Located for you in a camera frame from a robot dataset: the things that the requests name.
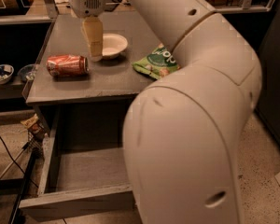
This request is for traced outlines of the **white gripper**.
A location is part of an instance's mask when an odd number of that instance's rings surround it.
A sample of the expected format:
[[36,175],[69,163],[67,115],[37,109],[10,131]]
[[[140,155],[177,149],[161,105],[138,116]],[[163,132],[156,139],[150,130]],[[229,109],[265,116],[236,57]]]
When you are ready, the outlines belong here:
[[69,0],[69,4],[79,18],[85,18],[81,33],[89,47],[91,60],[99,62],[103,58],[103,24],[95,16],[104,12],[105,0]]

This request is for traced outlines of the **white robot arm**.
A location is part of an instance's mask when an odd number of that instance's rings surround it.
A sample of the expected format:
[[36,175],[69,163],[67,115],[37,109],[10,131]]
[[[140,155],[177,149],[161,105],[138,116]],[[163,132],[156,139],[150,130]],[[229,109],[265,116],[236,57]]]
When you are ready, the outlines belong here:
[[179,70],[133,100],[123,151],[143,224],[244,224],[241,132],[257,105],[261,66],[204,0],[128,0]]

